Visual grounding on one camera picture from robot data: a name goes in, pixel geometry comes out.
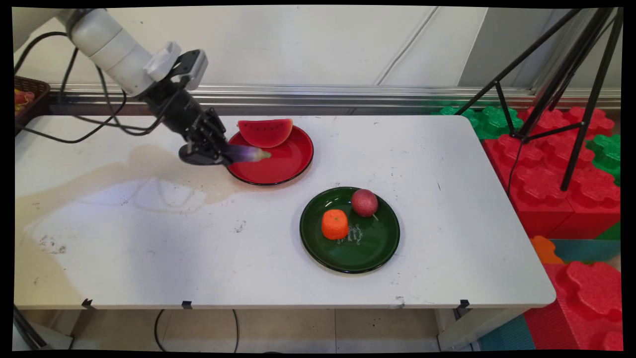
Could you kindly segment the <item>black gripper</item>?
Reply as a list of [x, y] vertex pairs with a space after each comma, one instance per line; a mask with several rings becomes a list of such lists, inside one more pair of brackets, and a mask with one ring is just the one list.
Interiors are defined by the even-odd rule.
[[231, 166], [226, 128], [216, 110], [202, 106], [191, 93], [172, 81], [152, 84], [145, 91], [145, 104], [161, 124], [187, 142], [179, 158], [195, 166]]

